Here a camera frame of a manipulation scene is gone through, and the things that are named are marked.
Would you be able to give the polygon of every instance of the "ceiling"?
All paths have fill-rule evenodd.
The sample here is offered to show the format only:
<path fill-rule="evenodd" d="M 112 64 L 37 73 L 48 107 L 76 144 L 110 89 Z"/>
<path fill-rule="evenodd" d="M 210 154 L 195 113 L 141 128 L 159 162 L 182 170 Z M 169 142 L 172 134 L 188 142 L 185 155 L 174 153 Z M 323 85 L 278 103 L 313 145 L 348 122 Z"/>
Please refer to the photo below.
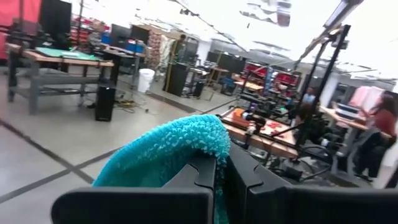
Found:
<path fill-rule="evenodd" d="M 69 0 L 76 13 L 80 0 Z M 199 16 L 180 14 L 183 8 L 168 0 L 85 0 L 84 16 L 96 17 L 107 23 L 130 23 L 148 18 L 158 21 L 164 29 L 180 29 L 203 40 L 219 39 L 230 42 L 228 36 L 242 48 L 275 52 L 294 60 L 310 41 L 323 30 L 323 24 L 333 13 L 339 0 L 181 0 L 180 4 Z M 365 0 L 344 23 L 352 25 L 347 50 L 340 53 L 337 67 L 358 71 L 363 67 L 377 70 L 378 76 L 393 77 L 395 61 L 390 57 L 398 50 L 398 2 Z M 329 47 L 323 54 L 328 60 Z M 303 62 L 312 63 L 317 50 Z"/>

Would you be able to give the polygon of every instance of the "green cutting mat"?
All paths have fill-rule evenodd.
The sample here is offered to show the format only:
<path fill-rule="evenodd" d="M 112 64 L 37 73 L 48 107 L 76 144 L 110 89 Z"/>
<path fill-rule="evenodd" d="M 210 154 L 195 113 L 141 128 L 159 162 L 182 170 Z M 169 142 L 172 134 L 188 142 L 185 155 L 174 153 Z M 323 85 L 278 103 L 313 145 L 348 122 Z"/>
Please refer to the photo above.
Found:
<path fill-rule="evenodd" d="M 69 50 L 58 50 L 58 49 L 50 49 L 46 47 L 36 47 L 36 50 L 44 55 L 48 55 L 50 57 L 61 57 L 63 56 L 64 58 L 70 58 L 70 59 L 78 59 L 78 60 L 93 60 L 97 61 L 100 60 L 98 57 L 95 57 L 93 55 L 88 55 L 84 54 L 80 51 L 73 51 L 73 53 L 78 54 L 77 56 L 70 56 L 70 55 L 65 55 L 63 53 L 71 53 Z"/>

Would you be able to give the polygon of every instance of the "fuzzy turquoise cloth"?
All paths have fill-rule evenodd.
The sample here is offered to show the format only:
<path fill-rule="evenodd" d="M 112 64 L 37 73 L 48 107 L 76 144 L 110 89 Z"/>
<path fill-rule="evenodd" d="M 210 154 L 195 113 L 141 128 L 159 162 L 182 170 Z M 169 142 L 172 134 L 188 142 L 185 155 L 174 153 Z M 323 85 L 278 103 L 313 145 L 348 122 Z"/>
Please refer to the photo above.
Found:
<path fill-rule="evenodd" d="M 154 128 L 118 150 L 94 187 L 162 187 L 201 149 L 217 158 L 215 223 L 228 223 L 221 191 L 229 135 L 214 115 L 193 115 Z"/>

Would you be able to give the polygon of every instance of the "concrete floor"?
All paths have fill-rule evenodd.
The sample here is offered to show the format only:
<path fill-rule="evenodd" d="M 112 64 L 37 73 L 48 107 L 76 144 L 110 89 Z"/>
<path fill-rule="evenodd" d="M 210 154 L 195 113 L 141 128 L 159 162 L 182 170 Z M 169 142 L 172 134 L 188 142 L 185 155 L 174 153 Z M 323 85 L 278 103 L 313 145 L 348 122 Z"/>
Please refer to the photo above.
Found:
<path fill-rule="evenodd" d="M 134 113 L 115 109 L 110 123 L 94 121 L 93 110 L 78 107 L 77 96 L 39 98 L 39 112 L 30 116 L 26 99 L 16 96 L 13 103 L 7 102 L 6 82 L 1 75 L 0 119 L 5 123 L 0 125 L 0 223 L 51 223 L 53 201 L 90 185 L 117 148 L 160 124 L 190 115 L 135 94 L 133 98 L 145 105 Z M 192 114 L 228 109 L 230 104 L 220 105 L 231 98 L 216 93 L 213 99 L 173 98 L 191 102 L 196 109 Z"/>

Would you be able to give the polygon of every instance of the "white trash can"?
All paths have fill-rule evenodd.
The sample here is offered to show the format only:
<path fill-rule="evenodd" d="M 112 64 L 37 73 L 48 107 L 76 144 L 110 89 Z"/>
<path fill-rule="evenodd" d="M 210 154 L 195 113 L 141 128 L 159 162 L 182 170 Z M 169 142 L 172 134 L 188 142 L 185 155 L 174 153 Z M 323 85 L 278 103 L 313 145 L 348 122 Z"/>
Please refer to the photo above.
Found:
<path fill-rule="evenodd" d="M 150 84 L 154 79 L 155 71 L 148 68 L 142 68 L 139 70 L 139 79 L 138 79 L 138 92 L 146 93 L 149 90 Z"/>

